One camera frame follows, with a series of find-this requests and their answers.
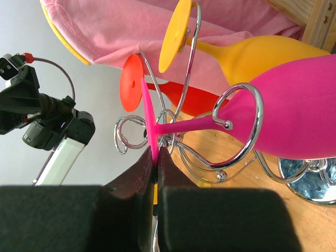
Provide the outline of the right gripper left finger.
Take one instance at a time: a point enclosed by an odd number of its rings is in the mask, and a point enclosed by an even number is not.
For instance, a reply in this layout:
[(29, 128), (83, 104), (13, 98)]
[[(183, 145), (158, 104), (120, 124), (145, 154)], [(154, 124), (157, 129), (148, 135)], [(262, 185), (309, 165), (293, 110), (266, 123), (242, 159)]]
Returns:
[(110, 183), (1, 187), (1, 251), (150, 251), (152, 153)]

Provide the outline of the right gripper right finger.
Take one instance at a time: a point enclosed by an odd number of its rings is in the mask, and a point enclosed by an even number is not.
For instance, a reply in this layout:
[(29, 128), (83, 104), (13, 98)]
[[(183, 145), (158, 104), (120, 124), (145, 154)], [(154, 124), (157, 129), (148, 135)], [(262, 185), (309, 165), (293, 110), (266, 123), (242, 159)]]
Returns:
[(200, 188), (173, 162), (158, 158), (161, 251), (301, 251), (282, 198), (263, 188)]

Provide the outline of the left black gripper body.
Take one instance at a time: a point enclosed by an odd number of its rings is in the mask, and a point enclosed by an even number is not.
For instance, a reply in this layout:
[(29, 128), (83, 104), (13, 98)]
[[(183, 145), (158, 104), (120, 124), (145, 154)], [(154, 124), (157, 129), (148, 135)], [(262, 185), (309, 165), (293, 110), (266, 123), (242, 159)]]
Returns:
[(75, 106), (70, 96), (57, 99), (39, 92), (35, 68), (24, 66), (1, 91), (1, 135), (42, 119), (50, 121), (70, 113)]

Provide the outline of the magenta plastic wine glass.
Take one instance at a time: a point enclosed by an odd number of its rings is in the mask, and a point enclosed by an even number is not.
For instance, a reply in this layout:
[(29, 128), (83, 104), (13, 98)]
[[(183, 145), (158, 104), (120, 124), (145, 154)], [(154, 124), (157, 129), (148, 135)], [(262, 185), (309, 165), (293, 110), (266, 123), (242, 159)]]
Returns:
[(153, 161), (159, 159), (160, 135), (218, 130), (244, 143), (232, 158), (211, 163), (225, 168), (255, 149), (293, 160), (335, 157), (335, 55), (287, 62), (248, 83), (227, 89), (203, 118), (169, 124), (155, 120), (145, 81), (141, 83), (146, 132)]

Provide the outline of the red plastic wine glass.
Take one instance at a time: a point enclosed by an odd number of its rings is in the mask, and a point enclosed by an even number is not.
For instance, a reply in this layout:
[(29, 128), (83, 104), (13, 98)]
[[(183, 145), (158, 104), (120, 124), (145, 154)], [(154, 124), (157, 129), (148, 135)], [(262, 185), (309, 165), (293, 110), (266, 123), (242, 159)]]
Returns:
[[(121, 104), (125, 111), (132, 112), (140, 104), (142, 98), (141, 79), (144, 78), (144, 67), (140, 56), (132, 54), (122, 67), (119, 85)], [(160, 90), (174, 106), (178, 105), (183, 85), (167, 82), (159, 85)], [(210, 92), (189, 87), (181, 111), (189, 116), (197, 116), (213, 110), (219, 96)]]

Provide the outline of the yellow wine glass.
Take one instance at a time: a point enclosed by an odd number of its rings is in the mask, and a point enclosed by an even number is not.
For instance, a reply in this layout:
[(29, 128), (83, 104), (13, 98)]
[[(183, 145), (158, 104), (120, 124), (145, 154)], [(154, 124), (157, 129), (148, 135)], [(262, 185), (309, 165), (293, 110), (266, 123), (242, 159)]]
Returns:
[(168, 70), (184, 45), (214, 57), (230, 85), (248, 82), (259, 74), (293, 60), (324, 56), (329, 52), (290, 37), (263, 35), (229, 46), (214, 46), (197, 39), (202, 10), (193, 1), (179, 1), (167, 27), (159, 57), (159, 72)]

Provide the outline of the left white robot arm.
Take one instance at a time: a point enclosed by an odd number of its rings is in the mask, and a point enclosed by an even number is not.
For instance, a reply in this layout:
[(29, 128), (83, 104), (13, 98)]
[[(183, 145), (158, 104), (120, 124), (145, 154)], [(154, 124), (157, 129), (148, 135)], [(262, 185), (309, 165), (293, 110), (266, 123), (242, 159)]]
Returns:
[(1, 134), (26, 128), (24, 143), (50, 151), (33, 185), (61, 185), (95, 133), (92, 115), (76, 110), (70, 96), (57, 99), (39, 92), (31, 66), (6, 65), (1, 78), (6, 81), (1, 91)]

